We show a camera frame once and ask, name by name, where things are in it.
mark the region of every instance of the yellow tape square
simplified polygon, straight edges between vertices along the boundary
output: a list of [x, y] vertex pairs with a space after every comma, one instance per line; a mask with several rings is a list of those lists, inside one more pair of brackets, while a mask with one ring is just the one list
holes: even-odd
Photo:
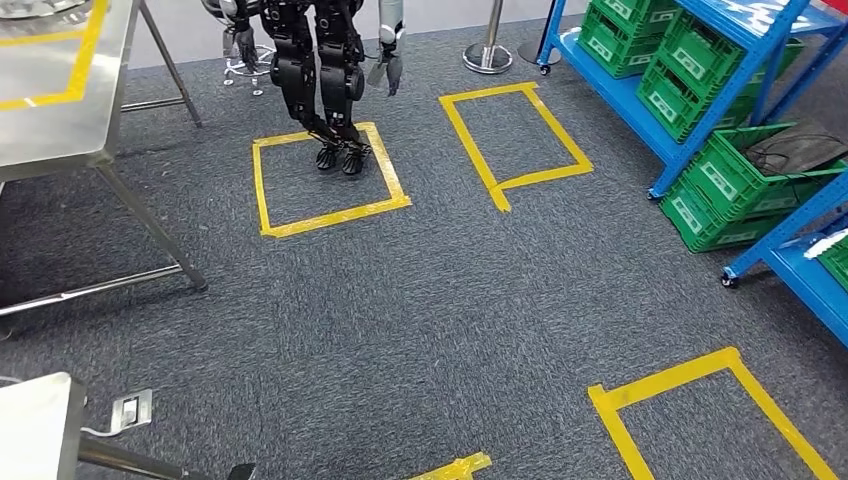
[[282, 238], [412, 205], [409, 197], [403, 193], [403, 188], [400, 186], [400, 181], [392, 166], [386, 146], [383, 145], [383, 139], [380, 138], [380, 134], [377, 132], [377, 126], [373, 122], [357, 123], [355, 126], [357, 130], [368, 136], [368, 143], [371, 144], [371, 149], [374, 151], [374, 158], [377, 159], [377, 164], [380, 166], [380, 172], [383, 174], [383, 180], [385, 180], [386, 187], [389, 189], [390, 198], [381, 202], [327, 213], [294, 223], [272, 226], [269, 220], [268, 205], [265, 201], [265, 186], [262, 179], [262, 147], [285, 145], [287, 143], [313, 140], [313, 138], [308, 132], [259, 138], [253, 141], [253, 175], [256, 185], [256, 201], [259, 206], [259, 231], [262, 235]]
[[[468, 156], [471, 157], [471, 163], [474, 164], [477, 174], [480, 175], [480, 179], [483, 180], [483, 185], [486, 187], [486, 190], [488, 190], [489, 195], [492, 196], [492, 201], [495, 202], [495, 206], [502, 212], [509, 212], [512, 210], [512, 206], [506, 199], [506, 195], [504, 195], [504, 190], [532, 185], [534, 183], [547, 182], [557, 178], [581, 175], [593, 170], [592, 162], [589, 161], [586, 154], [583, 153], [583, 150], [577, 146], [568, 132], [565, 131], [562, 124], [557, 121], [553, 113], [551, 113], [548, 107], [542, 102], [542, 99], [540, 99], [536, 94], [534, 89], [538, 87], [539, 86], [535, 82], [525, 82], [517, 83], [515, 85], [486, 88], [474, 92], [445, 95], [439, 98], [439, 102], [441, 102], [442, 107], [445, 109], [445, 112], [447, 112], [448, 118], [453, 124], [454, 129], [456, 129], [456, 133], [459, 135], [460, 141], [462, 141], [462, 145], [468, 152]], [[462, 116], [456, 109], [456, 102], [517, 92], [521, 92], [527, 96], [527, 99], [530, 100], [530, 103], [536, 108], [539, 115], [542, 116], [542, 119], [545, 120], [545, 123], [547, 123], [554, 132], [554, 135], [557, 136], [563, 146], [565, 146], [568, 152], [571, 153], [571, 156], [574, 157], [576, 162], [574, 165], [543, 170], [541, 172], [528, 173], [504, 182], [498, 182], [497, 179], [495, 179], [494, 174], [492, 174], [492, 170], [489, 168], [486, 160], [483, 159], [483, 154], [480, 153], [480, 148], [477, 147], [477, 143], [471, 137], [471, 132], [468, 131], [468, 126], [465, 125], [465, 122], [462, 120]]]
[[474, 480], [472, 473], [491, 466], [492, 459], [483, 452], [477, 452], [410, 480]]
[[816, 478], [837, 480], [836, 475], [824, 459], [780, 410], [780, 407], [760, 385], [760, 382], [754, 378], [750, 370], [745, 367], [739, 350], [733, 347], [727, 347], [690, 360], [609, 392], [605, 391], [601, 385], [589, 387], [589, 398], [595, 405], [598, 416], [601, 417], [612, 442], [635, 480], [653, 480], [654, 476], [624, 426], [624, 422], [618, 415], [618, 410], [724, 369], [730, 370], [739, 380], [748, 395], [789, 442]]
[[83, 30], [72, 30], [65, 32], [49, 33], [45, 35], [32, 35], [15, 38], [0, 39], [0, 48], [16, 47], [20, 45], [32, 45], [37, 43], [60, 42], [73, 39], [80, 40], [77, 56], [68, 83], [64, 91], [46, 92], [26, 98], [0, 101], [0, 111], [16, 110], [19, 108], [35, 108], [57, 103], [78, 102], [85, 95], [85, 85], [88, 81], [88, 73], [91, 70], [91, 61], [97, 50], [97, 42], [100, 39], [100, 29], [103, 27], [103, 19], [109, 10], [109, 0], [92, 0], [91, 14], [88, 24]]

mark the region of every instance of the robot leg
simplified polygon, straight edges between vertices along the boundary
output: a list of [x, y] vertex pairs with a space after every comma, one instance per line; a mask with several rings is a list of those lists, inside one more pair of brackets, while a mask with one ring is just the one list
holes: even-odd
[[355, 175], [371, 148], [360, 140], [353, 126], [353, 102], [362, 98], [365, 76], [359, 63], [365, 55], [353, 27], [360, 1], [322, 2], [315, 6], [315, 33], [321, 56], [321, 97], [330, 127], [344, 140], [347, 149], [342, 171]]
[[277, 49], [271, 81], [283, 90], [289, 115], [324, 144], [316, 164], [326, 170], [335, 166], [345, 142], [315, 113], [315, 54], [305, 11], [300, 3], [269, 2], [262, 24]]

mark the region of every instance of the shelf rack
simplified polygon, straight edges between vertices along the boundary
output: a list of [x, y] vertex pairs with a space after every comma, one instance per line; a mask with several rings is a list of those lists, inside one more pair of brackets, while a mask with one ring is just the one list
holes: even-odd
[[659, 198], [666, 193], [759, 66], [771, 58], [773, 61], [769, 62], [768, 70], [776, 70], [772, 67], [776, 66], [787, 37], [823, 34], [829, 40], [811, 63], [811, 68], [792, 83], [775, 108], [762, 115], [760, 111], [773, 80], [773, 75], [766, 75], [760, 100], [755, 107], [756, 123], [774, 120], [784, 112], [845, 46], [848, 37], [845, 24], [810, 6], [809, 0], [678, 0], [681, 6], [747, 50], [740, 67], [727, 81], [704, 117], [686, 141], [678, 144], [636, 97], [641, 77], [613, 79], [576, 45], [578, 31], [559, 32], [565, 3], [566, 0], [554, 0], [537, 63], [542, 72], [547, 74], [550, 71], [547, 62], [551, 52], [559, 50], [662, 160], [665, 169], [648, 191], [652, 198]]
[[722, 283], [736, 287], [739, 277], [757, 262], [768, 265], [821, 321], [848, 346], [848, 291], [837, 283], [822, 264], [807, 259], [804, 252], [833, 231], [848, 226], [848, 213], [821, 232], [792, 239], [810, 223], [848, 202], [848, 172], [843, 173], [802, 205], [756, 245], [724, 268]]
[[[733, 100], [767, 59], [769, 67], [760, 98], [754, 107], [752, 124], [771, 124], [816, 80], [848, 44], [848, 22], [831, 17], [809, 5], [809, 0], [677, 0], [690, 13], [716, 31], [742, 46], [747, 54], [730, 77], [703, 119], [685, 142], [678, 144], [636, 97], [641, 77], [613, 79], [577, 46], [579, 31], [560, 33], [566, 0], [554, 0], [537, 63], [543, 74], [550, 72], [548, 58], [559, 50], [616, 113], [656, 153], [665, 164], [660, 177], [648, 191], [661, 197], [674, 183], [690, 159], [710, 135]], [[790, 35], [822, 34], [828, 37], [809, 66], [765, 111], [765, 99], [775, 78], [777, 62]], [[848, 173], [824, 187], [756, 245], [725, 267], [722, 283], [735, 287], [739, 277], [757, 262], [767, 264], [807, 306], [848, 346], [848, 292], [818, 260], [804, 252], [829, 231], [848, 227], [848, 213], [824, 230], [798, 236], [805, 226], [848, 202]]]

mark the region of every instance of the gray carpet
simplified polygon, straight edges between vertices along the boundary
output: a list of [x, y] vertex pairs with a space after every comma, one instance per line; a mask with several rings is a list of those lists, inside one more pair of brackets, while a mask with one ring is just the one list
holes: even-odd
[[[540, 22], [504, 25], [517, 45]], [[224, 87], [219, 64], [181, 71], [206, 127], [181, 108], [125, 116], [118, 168], [210, 282], [183, 278], [24, 313], [0, 373], [66, 370], [111, 401], [155, 390], [154, 423], [116, 441], [224, 478], [401, 479], [484, 451], [475, 479], [629, 478], [586, 394], [728, 345], [834, 472], [848, 476], [845, 348], [781, 282], [717, 281], [733, 252], [692, 255], [645, 189], [659, 161], [568, 66], [490, 78], [459, 54], [481, 29], [411, 36], [397, 98], [370, 91], [407, 208], [285, 239], [260, 237], [251, 141], [299, 131], [279, 93]], [[840, 61], [804, 98], [848, 137]], [[437, 97], [533, 80], [595, 172], [510, 190], [492, 204]], [[134, 71], [128, 100], [173, 89]], [[519, 96], [461, 105], [498, 178], [571, 161]], [[315, 144], [273, 147], [274, 222], [387, 198], [312, 171]], [[0, 303], [165, 260], [89, 172], [15, 182], [0, 199]], [[657, 478], [810, 478], [728, 374], [621, 412]], [[122, 478], [81, 467], [81, 478]]]

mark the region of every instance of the green plastic crate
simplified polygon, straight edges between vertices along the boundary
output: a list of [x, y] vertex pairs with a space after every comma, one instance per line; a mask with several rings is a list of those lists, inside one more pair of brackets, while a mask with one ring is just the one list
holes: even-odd
[[833, 278], [848, 290], [848, 240], [842, 240], [818, 258]]
[[664, 34], [680, 11], [674, 0], [592, 0], [590, 5], [635, 37]]
[[728, 222], [685, 179], [679, 179], [660, 202], [683, 243], [693, 253], [750, 245], [770, 232], [783, 215]]
[[717, 93], [745, 57], [745, 50], [692, 14], [681, 12], [665, 34], [660, 50], [666, 65], [701, 99]]
[[662, 34], [629, 35], [592, 4], [586, 11], [577, 43], [613, 78], [624, 78], [648, 68], [662, 38]]
[[746, 148], [793, 125], [713, 132], [683, 178], [727, 221], [791, 213], [846, 169], [835, 160], [803, 174], [766, 176], [745, 158]]
[[[700, 48], [694, 48], [692, 45], [702, 47], [703, 42], [696, 42], [693, 40], [693, 38], [698, 38], [700, 36], [697, 31], [690, 33], [690, 35], [680, 35], [677, 32], [670, 32], [669, 35], [666, 35], [665, 40], [663, 40], [662, 45], [660, 45], [660, 48], [657, 50], [657, 57], [659, 57], [660, 61], [667, 65], [681, 80], [683, 80], [683, 82], [686, 83], [686, 85], [691, 88], [698, 97], [712, 99], [718, 95], [730, 79], [730, 76], [736, 72], [742, 58], [735, 57], [736, 60], [729, 63], [729, 68], [727, 69], [724, 68], [727, 65], [720, 65], [722, 70], [718, 74], [713, 75], [711, 72], [706, 72], [706, 67], [698, 63], [697, 60], [693, 59], [696, 52], [701, 54], [703, 52], [700, 51]], [[783, 51], [783, 58], [778, 66], [778, 77], [782, 75], [790, 65], [792, 65], [792, 62], [798, 58], [803, 50], [804, 42], [797, 38], [789, 39], [789, 42], [786, 44], [786, 48]], [[714, 56], [711, 56], [710, 60], [712, 60], [713, 63], [717, 62]], [[759, 94], [760, 88], [762, 88], [763, 79], [766, 75], [767, 67], [768, 62], [763, 64], [760, 70], [754, 73], [740, 95], [756, 96]]]
[[[678, 143], [686, 140], [711, 101], [702, 100], [663, 62], [654, 59], [636, 91], [636, 96]], [[715, 128], [740, 125], [753, 109], [755, 99], [739, 97], [716, 123]]]

